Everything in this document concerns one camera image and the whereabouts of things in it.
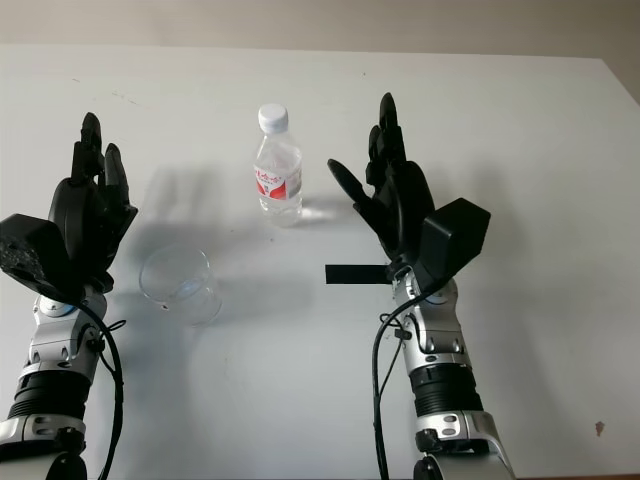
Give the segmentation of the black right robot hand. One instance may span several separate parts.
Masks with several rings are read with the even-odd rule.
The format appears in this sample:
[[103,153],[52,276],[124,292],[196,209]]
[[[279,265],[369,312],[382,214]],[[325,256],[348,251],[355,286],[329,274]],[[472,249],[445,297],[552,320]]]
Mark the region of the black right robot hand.
[[388,278],[414,265],[419,257],[422,223],[435,210],[426,177],[420,166],[406,157],[402,129],[394,98],[387,92],[380,101],[379,121],[368,139],[365,168],[371,195],[356,176],[335,159],[327,166],[354,210],[374,231],[390,260]]

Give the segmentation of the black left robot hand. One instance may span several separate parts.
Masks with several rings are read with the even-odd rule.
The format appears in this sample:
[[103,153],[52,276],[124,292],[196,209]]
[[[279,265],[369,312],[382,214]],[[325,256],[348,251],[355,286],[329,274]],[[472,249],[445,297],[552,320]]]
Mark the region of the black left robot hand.
[[108,270],[137,213],[120,150],[113,143],[102,146],[100,121],[88,112],[74,144],[71,175],[58,184],[49,211],[83,285],[101,293],[113,289]]

